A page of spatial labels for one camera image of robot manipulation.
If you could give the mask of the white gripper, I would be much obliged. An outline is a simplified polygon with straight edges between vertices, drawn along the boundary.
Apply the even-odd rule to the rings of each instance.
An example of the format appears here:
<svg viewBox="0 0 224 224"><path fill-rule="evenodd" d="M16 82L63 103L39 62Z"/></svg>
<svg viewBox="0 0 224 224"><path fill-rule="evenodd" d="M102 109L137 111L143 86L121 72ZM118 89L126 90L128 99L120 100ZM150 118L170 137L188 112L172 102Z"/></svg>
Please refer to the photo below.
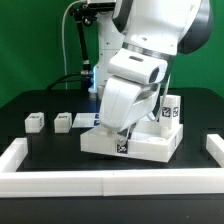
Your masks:
<svg viewBox="0 0 224 224"><path fill-rule="evenodd" d="M134 123L154 110L159 90L159 84L143 85L116 76L108 79L99 118L102 126L118 132L119 146L127 143L136 127Z"/></svg>

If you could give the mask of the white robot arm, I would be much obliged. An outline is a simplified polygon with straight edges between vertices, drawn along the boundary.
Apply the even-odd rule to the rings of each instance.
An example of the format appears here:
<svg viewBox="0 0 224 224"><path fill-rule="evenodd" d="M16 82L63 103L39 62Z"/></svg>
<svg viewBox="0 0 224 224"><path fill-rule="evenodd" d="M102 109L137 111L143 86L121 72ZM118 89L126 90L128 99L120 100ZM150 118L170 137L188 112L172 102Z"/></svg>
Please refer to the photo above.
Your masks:
<svg viewBox="0 0 224 224"><path fill-rule="evenodd" d="M176 55L209 40L213 13L210 0L116 0L112 21L124 40L107 67L99 118L123 145L132 127L155 108Z"/></svg>

